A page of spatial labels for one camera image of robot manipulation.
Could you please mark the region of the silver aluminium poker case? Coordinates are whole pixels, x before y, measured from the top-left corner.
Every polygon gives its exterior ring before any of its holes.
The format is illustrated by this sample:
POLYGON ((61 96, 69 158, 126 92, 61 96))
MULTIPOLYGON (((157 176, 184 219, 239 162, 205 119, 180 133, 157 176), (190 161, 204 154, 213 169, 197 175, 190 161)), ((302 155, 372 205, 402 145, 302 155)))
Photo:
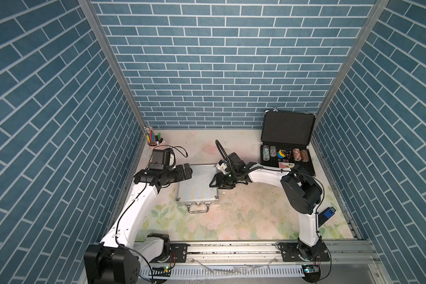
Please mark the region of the silver aluminium poker case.
POLYGON ((210 187, 217 168, 213 164, 192 165, 192 178, 179 183, 177 203, 190 214, 205 214, 219 200, 218 189, 210 187))

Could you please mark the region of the black poker case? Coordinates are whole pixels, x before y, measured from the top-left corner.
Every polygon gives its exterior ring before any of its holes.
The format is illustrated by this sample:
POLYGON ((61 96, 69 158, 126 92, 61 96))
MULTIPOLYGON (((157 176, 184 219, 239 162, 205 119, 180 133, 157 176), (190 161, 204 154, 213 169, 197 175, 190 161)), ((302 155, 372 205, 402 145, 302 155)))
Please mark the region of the black poker case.
POLYGON ((278 168, 279 162, 294 163, 295 165, 304 167, 310 176, 315 176, 311 154, 308 150, 315 120, 315 115, 309 113, 278 110, 266 111, 263 116, 263 129, 260 138, 260 164, 278 168), (277 151, 285 150, 287 157, 279 159, 277 155, 276 157, 271 157, 270 161, 264 162, 262 160, 263 145, 268 145, 269 147, 276 146, 277 151), (307 163, 294 161, 293 149, 308 150, 310 161, 307 163))

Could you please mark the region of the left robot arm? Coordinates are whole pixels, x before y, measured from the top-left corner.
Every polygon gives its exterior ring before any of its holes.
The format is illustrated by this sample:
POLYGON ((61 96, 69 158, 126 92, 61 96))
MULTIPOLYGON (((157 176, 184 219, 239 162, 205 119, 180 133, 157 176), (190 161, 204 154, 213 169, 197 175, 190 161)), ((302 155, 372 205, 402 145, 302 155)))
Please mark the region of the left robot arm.
POLYGON ((90 284, 134 284, 140 271, 152 260, 170 260, 170 238, 167 234, 149 234, 134 245, 145 213, 159 191, 168 185, 192 177, 189 164, 172 168, 143 169, 134 176, 131 195, 112 228, 99 244, 91 244, 84 254, 87 282, 90 284))

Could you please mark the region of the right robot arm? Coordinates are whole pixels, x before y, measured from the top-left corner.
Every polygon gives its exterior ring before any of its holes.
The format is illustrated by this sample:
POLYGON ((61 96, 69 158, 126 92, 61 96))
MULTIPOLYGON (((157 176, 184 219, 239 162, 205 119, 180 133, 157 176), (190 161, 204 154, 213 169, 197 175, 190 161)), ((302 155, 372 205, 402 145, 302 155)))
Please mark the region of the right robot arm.
POLYGON ((319 218, 319 206, 323 202, 323 186, 303 166, 296 164, 290 169, 264 166, 255 162, 246 164, 236 153, 224 157, 216 165, 217 172, 209 187, 234 189, 238 184, 264 183, 282 188, 291 205, 298 213, 298 255, 302 260, 315 260, 323 249, 319 218))

